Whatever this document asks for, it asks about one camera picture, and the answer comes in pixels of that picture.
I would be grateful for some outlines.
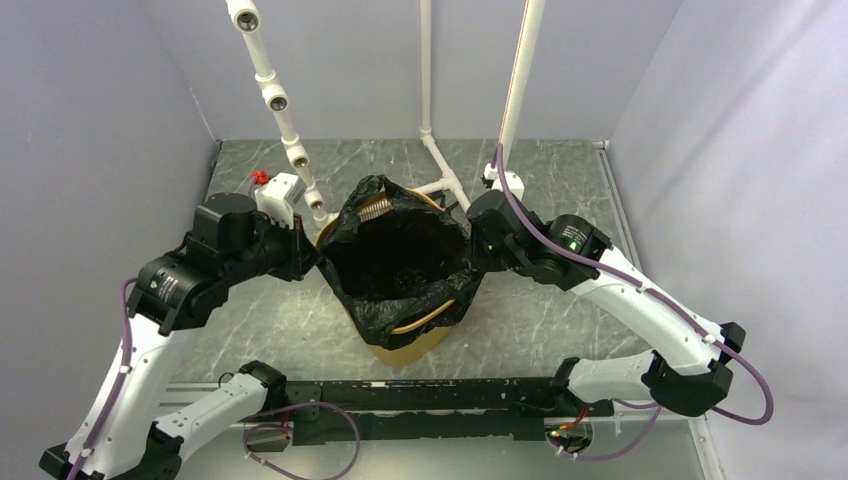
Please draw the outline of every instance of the white wall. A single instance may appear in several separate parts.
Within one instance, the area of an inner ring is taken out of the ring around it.
[[[649,275],[774,388],[763,427],[711,417],[731,479],[848,468],[848,3],[687,0],[612,137]],[[762,400],[737,369],[727,405]]]
[[[215,152],[140,3],[0,19],[0,478],[45,478],[121,335],[120,282],[176,246]]]
[[[609,138],[681,0],[547,2],[522,138]],[[144,0],[216,138],[276,138],[224,0]],[[415,138],[418,0],[256,0],[304,138]],[[524,2],[433,2],[438,138],[500,130]]]

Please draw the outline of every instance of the circular hole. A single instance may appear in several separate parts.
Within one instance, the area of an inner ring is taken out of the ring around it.
[[[288,102],[286,102],[286,99],[283,97],[274,97],[270,102],[268,102],[268,106],[275,112],[282,111],[286,108],[286,105],[288,105]]]
[[[253,12],[244,12],[236,18],[236,24],[245,32],[252,32],[259,27],[259,18]]]

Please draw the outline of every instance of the robotic arm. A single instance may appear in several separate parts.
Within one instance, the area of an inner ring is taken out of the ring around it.
[[[171,479],[228,426],[286,404],[286,377],[254,361],[194,404],[154,418],[171,375],[231,287],[265,274],[300,280],[317,258],[298,215],[287,224],[247,196],[210,197],[182,245],[139,272],[129,335],[83,424],[67,444],[44,452],[41,468],[57,479]]]
[[[570,290],[613,314],[654,347],[618,359],[566,359],[557,371],[555,386],[587,404],[609,398],[654,400],[692,417],[727,396],[733,379],[726,366],[730,358],[713,342],[739,352],[745,340],[741,327],[735,323],[718,325],[684,308],[712,336],[710,341],[702,340],[668,306],[646,293],[650,288],[670,298],[592,224],[575,215],[560,215],[542,223],[517,202],[532,226],[549,240],[596,262],[598,268],[568,259],[540,243],[499,190],[486,192],[468,209],[472,264],[484,272],[512,270],[538,283]],[[641,287],[633,287],[608,270],[626,272]]]

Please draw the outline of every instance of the trash bin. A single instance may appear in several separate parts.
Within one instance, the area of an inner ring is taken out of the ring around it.
[[[462,320],[483,275],[468,234],[429,197],[363,178],[316,241],[318,269],[383,363],[409,365]]]

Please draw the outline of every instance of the black trash bag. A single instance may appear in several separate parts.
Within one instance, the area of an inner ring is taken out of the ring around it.
[[[392,210],[361,221],[356,209],[382,191]],[[383,175],[360,180],[330,229],[318,246],[318,269],[370,345],[396,350],[435,327],[456,325],[483,279],[466,260],[465,229]],[[422,327],[391,334],[450,299]]]

